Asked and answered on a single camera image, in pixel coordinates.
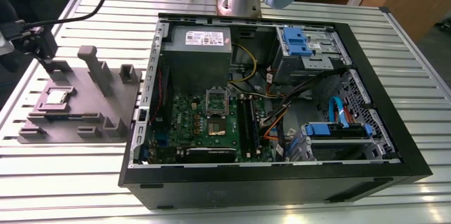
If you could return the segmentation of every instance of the motherboard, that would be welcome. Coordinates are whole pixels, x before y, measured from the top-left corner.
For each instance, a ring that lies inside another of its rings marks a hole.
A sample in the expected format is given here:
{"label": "motherboard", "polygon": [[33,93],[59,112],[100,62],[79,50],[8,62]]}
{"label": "motherboard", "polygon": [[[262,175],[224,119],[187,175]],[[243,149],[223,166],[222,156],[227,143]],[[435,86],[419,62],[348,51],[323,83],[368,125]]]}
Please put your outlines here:
{"label": "motherboard", "polygon": [[223,163],[271,161],[271,147],[262,142],[258,131],[263,117],[264,101],[259,97],[232,97],[222,90],[210,90],[206,95],[175,95],[170,132],[155,133],[150,161],[192,162],[186,160],[188,154],[199,155],[196,162],[206,162],[210,156]]}

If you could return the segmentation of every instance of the chip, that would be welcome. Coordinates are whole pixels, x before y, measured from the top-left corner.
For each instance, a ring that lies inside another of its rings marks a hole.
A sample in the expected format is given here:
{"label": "chip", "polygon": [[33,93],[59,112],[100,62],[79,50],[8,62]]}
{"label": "chip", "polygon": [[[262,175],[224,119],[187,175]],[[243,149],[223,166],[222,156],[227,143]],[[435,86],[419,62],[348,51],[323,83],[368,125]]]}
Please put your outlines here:
{"label": "chip", "polygon": [[226,135],[227,120],[224,118],[207,119],[208,135]]}

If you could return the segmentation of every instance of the floor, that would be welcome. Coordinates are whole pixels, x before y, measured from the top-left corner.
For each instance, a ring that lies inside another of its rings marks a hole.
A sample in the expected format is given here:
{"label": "floor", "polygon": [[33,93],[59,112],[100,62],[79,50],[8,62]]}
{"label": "floor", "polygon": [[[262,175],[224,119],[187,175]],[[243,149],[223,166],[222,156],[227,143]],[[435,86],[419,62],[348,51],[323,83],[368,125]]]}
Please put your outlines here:
{"label": "floor", "polygon": [[[33,12],[39,20],[51,20],[59,17],[68,0],[33,0],[31,2]],[[430,60],[443,80],[451,86],[451,33],[439,31],[434,27],[423,40],[418,44],[424,56]],[[27,69],[31,58],[27,56],[17,57],[20,69],[17,73],[8,73],[0,68],[0,79],[8,78],[8,81],[0,80],[0,108],[3,107],[8,96],[17,84],[23,72]]]}

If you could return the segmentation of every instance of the yellow wire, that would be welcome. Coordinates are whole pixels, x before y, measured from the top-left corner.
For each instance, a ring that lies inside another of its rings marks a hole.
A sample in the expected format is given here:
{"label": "yellow wire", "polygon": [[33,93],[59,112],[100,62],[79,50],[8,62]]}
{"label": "yellow wire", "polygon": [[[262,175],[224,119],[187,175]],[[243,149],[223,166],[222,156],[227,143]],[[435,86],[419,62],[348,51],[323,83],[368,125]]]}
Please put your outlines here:
{"label": "yellow wire", "polygon": [[251,74],[250,74],[246,78],[243,78],[243,79],[240,79],[240,80],[230,80],[230,81],[228,81],[228,82],[243,82],[243,81],[246,81],[247,79],[250,79],[250,78],[254,76],[255,72],[256,72],[256,59],[255,59],[252,53],[247,50],[247,48],[244,48],[244,47],[240,46],[239,44],[234,44],[234,45],[236,45],[238,47],[240,47],[240,48],[243,49],[243,51],[246,51],[246,53],[248,54],[248,56],[251,57],[252,62],[254,62],[254,70],[252,70]]}

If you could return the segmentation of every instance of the power supply label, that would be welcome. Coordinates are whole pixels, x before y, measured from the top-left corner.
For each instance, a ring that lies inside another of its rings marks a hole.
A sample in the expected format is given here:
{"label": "power supply label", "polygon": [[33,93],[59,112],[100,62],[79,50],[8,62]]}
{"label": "power supply label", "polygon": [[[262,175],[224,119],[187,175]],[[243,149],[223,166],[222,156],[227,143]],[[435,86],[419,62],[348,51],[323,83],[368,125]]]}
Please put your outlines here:
{"label": "power supply label", "polygon": [[184,43],[187,45],[219,45],[224,46],[223,32],[188,31]]}

